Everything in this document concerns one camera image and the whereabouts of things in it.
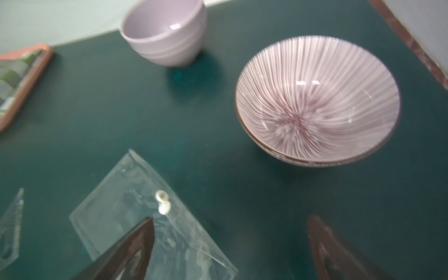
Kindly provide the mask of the striped purple bowl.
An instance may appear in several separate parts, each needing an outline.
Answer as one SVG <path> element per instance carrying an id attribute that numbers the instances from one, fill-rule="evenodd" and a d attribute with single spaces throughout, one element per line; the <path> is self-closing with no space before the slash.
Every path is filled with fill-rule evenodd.
<path id="1" fill-rule="evenodd" d="M 361 160 L 395 132 L 399 86 L 367 49 L 341 38 L 299 36 L 258 52 L 242 69 L 236 114 L 272 157 L 323 168 Z"/>

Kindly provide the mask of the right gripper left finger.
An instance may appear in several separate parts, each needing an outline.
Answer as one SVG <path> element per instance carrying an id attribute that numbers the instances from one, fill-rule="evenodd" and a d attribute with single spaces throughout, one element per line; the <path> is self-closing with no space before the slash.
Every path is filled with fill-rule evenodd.
<path id="1" fill-rule="evenodd" d="M 154 244 L 154 222 L 146 217 L 73 279 L 143 280 Z"/>

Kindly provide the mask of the green checked cloth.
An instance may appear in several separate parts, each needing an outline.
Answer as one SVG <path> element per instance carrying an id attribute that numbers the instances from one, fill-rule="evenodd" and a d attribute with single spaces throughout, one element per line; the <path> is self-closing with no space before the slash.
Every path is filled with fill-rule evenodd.
<path id="1" fill-rule="evenodd" d="M 15 59 L 1 60 L 1 118 L 15 103 L 18 90 L 43 49 L 28 51 Z"/>

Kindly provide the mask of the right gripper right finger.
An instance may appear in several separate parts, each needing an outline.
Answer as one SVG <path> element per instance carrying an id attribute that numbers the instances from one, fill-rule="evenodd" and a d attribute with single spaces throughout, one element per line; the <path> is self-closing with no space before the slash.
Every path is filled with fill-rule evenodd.
<path id="1" fill-rule="evenodd" d="M 308 235 L 320 280 L 393 280 L 394 277 L 333 231 L 317 215 L 308 219 Z"/>

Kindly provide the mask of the plain lilac bowl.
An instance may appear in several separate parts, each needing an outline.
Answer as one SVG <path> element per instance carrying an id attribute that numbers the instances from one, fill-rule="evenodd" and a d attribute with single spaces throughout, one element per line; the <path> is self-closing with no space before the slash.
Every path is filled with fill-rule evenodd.
<path id="1" fill-rule="evenodd" d="M 138 1 L 126 13 L 120 34 L 140 56 L 169 68 L 192 64 L 207 32 L 203 1 Z"/>

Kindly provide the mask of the clear triangle set square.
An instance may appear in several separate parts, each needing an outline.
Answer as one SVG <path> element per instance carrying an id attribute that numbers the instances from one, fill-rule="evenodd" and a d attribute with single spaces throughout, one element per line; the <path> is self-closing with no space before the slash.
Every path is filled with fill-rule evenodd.
<path id="1" fill-rule="evenodd" d="M 19 258 L 24 193 L 20 188 L 1 218 L 1 270 Z"/>

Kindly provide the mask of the pink plastic tray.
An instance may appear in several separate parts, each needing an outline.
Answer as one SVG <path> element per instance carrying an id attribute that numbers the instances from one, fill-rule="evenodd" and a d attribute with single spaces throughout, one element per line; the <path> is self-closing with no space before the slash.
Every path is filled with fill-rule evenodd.
<path id="1" fill-rule="evenodd" d="M 19 109 L 23 106 L 24 102 L 30 95 L 31 91 L 35 87 L 37 81 L 42 76 L 44 70 L 47 68 L 49 62 L 53 57 L 53 49 L 48 44 L 36 44 L 30 47 L 15 50 L 1 54 L 1 60 L 12 60 L 18 58 L 22 54 L 28 51 L 35 51 L 37 49 L 43 49 L 39 59 L 35 61 L 35 64 L 29 71 L 27 77 L 23 80 L 23 83 L 19 87 L 18 95 L 15 103 L 9 109 L 6 115 L 1 118 L 1 131 L 5 131 L 14 121 Z"/>

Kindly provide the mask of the clear plastic pouch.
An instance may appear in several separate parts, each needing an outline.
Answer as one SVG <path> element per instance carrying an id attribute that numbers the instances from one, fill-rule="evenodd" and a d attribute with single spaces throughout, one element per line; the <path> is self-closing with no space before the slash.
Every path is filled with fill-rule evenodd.
<path id="1" fill-rule="evenodd" d="M 232 280 L 238 269 L 158 172 L 134 150 L 72 211 L 71 223 L 98 259 L 144 218 L 155 228 L 148 280 Z"/>

